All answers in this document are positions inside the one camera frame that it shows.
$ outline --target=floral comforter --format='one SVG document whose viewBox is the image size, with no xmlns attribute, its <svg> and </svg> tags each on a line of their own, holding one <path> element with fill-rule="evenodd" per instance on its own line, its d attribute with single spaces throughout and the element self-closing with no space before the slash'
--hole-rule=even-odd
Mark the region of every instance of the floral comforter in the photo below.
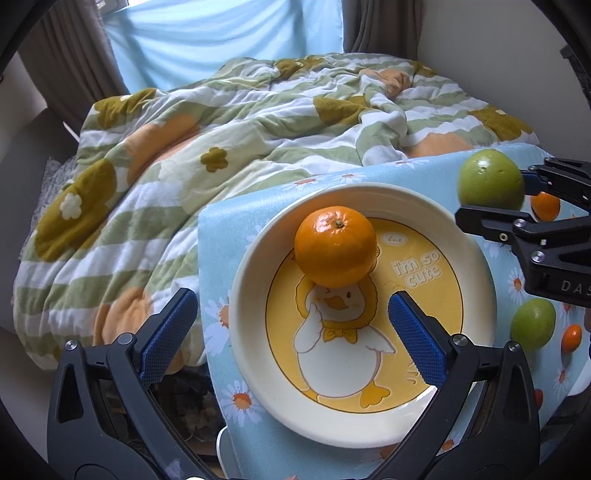
<svg viewBox="0 0 591 480">
<path fill-rule="evenodd" d="M 209 203 L 313 176 L 536 144 L 519 119 L 421 63 L 375 54 L 236 59 L 213 77 L 96 103 L 74 180 L 39 221 L 14 285 L 26 351 L 52 369 L 66 340 L 135 332 L 180 287 L 199 290 Z M 197 318 L 169 371 L 205 361 Z"/>
</svg>

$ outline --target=placemat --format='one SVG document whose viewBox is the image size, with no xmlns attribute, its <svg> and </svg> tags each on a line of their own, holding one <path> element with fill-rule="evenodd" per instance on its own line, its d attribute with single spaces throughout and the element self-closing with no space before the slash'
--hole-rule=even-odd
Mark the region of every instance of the placemat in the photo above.
<svg viewBox="0 0 591 480">
<path fill-rule="evenodd" d="M 497 147 L 520 168 L 540 164 L 549 156 L 538 147 L 512 144 Z M 472 151 L 439 157 L 418 158 L 340 173 L 322 175 L 279 187 L 235 197 L 204 209 L 199 218 L 199 278 L 202 322 L 207 361 L 216 397 L 228 424 L 242 477 L 283 480 L 297 475 L 305 479 L 365 478 L 393 450 L 393 446 L 350 450 L 308 440 L 276 421 L 254 398 L 242 379 L 228 333 L 229 292 L 242 257 L 263 227 L 281 210 L 304 195 L 343 183 L 373 181 L 399 185 L 421 193 L 450 212 L 459 208 L 457 178 Z M 529 211 L 529 201 L 524 203 Z M 562 203 L 559 219 L 586 215 Z M 498 304 L 495 346 L 509 340 L 511 320 L 519 305 L 532 298 L 524 290 L 525 280 L 510 248 L 476 239 L 489 263 Z M 569 393 L 587 358 L 589 334 L 571 355 L 561 353 L 561 338 L 568 325 L 583 326 L 584 310 L 553 302 L 556 309 L 554 335 L 535 355 L 528 356 L 534 387 L 543 392 L 540 424 L 545 425 Z M 477 385 L 469 396 L 442 450 L 461 439 L 478 399 Z"/>
</svg>

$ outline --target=blue gripper pad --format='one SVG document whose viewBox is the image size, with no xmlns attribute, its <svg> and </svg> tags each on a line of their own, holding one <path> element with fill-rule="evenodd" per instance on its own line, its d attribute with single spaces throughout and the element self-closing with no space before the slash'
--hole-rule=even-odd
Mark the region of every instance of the blue gripper pad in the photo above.
<svg viewBox="0 0 591 480">
<path fill-rule="evenodd" d="M 160 313 L 146 320 L 138 332 L 138 340 L 141 339 L 141 331 L 144 328 L 154 328 L 154 325 L 156 328 L 139 352 L 139 379 L 144 385 L 152 385 L 162 380 L 198 313 L 197 296 L 191 290 L 182 288 Z"/>
<path fill-rule="evenodd" d="M 425 383 L 438 388 L 443 385 L 447 378 L 446 356 L 398 293 L 390 297 L 388 317 Z"/>
</svg>

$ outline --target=curtain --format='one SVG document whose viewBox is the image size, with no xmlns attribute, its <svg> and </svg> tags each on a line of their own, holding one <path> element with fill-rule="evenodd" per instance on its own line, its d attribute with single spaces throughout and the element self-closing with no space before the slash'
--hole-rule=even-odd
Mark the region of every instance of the curtain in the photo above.
<svg viewBox="0 0 591 480">
<path fill-rule="evenodd" d="M 343 48 L 416 60 L 422 0 L 342 0 Z"/>
<path fill-rule="evenodd" d="M 47 106 L 77 133 L 93 103 L 129 93 L 95 0 L 59 0 L 19 53 Z"/>
<path fill-rule="evenodd" d="M 170 90 L 235 57 L 343 51 L 341 0 L 150 0 L 103 21 L 129 90 Z"/>
</svg>

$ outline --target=daisy print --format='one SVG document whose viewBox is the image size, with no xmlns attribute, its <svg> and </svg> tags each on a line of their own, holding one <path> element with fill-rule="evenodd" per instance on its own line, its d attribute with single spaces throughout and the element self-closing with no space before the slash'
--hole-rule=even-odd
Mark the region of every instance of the daisy print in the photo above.
<svg viewBox="0 0 591 480">
<path fill-rule="evenodd" d="M 335 180 L 338 180 L 341 183 L 357 183 L 359 181 L 363 181 L 365 175 L 362 173 L 343 173 L 342 175 L 336 176 Z"/>
<path fill-rule="evenodd" d="M 445 453 L 445 452 L 449 452 L 455 446 L 456 446 L 456 442 L 454 439 L 452 439 L 452 438 L 447 439 L 445 442 L 443 442 L 441 448 L 439 449 L 438 455 L 441 455 L 442 453 Z"/>
<path fill-rule="evenodd" d="M 361 456 L 361 463 L 360 465 L 358 465 L 357 468 L 363 468 L 368 465 L 373 465 L 374 467 L 378 466 L 380 463 L 382 463 L 386 458 L 390 456 L 390 453 L 396 450 L 397 446 L 398 444 L 396 443 L 395 445 L 389 445 L 387 447 L 382 447 L 380 449 L 365 451 Z"/>
<path fill-rule="evenodd" d="M 318 182 L 318 179 L 315 179 L 315 178 L 301 179 L 301 180 L 292 181 L 291 183 L 283 185 L 283 187 L 281 189 L 282 190 L 292 190 L 292 189 L 301 190 L 306 185 L 309 185 L 311 183 L 317 183 L 317 182 Z"/>
<path fill-rule="evenodd" d="M 262 232 L 262 230 L 266 227 L 266 225 L 270 222 L 270 220 L 267 220 L 262 226 L 261 225 L 255 225 L 254 228 L 254 234 L 253 235 L 248 235 L 246 237 L 246 249 L 248 250 L 248 247 L 251 246 L 251 244 L 254 242 L 255 238 Z"/>
<path fill-rule="evenodd" d="M 217 322 L 208 325 L 203 331 L 205 351 L 211 355 L 222 353 L 230 338 L 230 332 L 228 331 L 229 297 L 230 292 L 228 292 L 225 299 L 220 297 L 218 301 L 209 300 L 208 305 L 203 307 L 205 313 L 217 319 Z"/>
<path fill-rule="evenodd" d="M 262 420 L 261 414 L 265 411 L 244 380 L 242 383 L 236 380 L 234 385 L 228 385 L 227 390 L 222 392 L 219 404 L 226 421 L 232 419 L 240 428 L 244 426 L 246 419 L 259 423 Z"/>
<path fill-rule="evenodd" d="M 517 305 L 521 305 L 525 300 L 525 279 L 519 267 L 513 268 L 509 274 L 509 295 Z"/>
<path fill-rule="evenodd" d="M 568 327 L 572 323 L 576 312 L 577 307 L 575 305 L 571 305 L 570 303 L 560 304 L 560 307 L 558 308 L 558 318 L 562 322 L 564 328 Z"/>
<path fill-rule="evenodd" d="M 415 169 L 415 165 L 423 165 L 425 163 L 429 163 L 428 160 L 426 160 L 425 158 L 419 158 L 419 159 L 415 159 L 415 160 L 397 160 L 392 162 L 390 165 L 394 165 L 395 167 L 409 167 L 411 169 Z"/>
<path fill-rule="evenodd" d="M 485 253 L 488 253 L 491 258 L 498 258 L 499 254 L 506 247 L 506 244 L 500 244 L 498 242 L 491 242 L 490 240 L 484 240 L 482 249 Z"/>
<path fill-rule="evenodd" d="M 558 397 L 568 392 L 569 373 L 564 368 L 559 368 L 554 379 L 554 392 Z"/>
</svg>

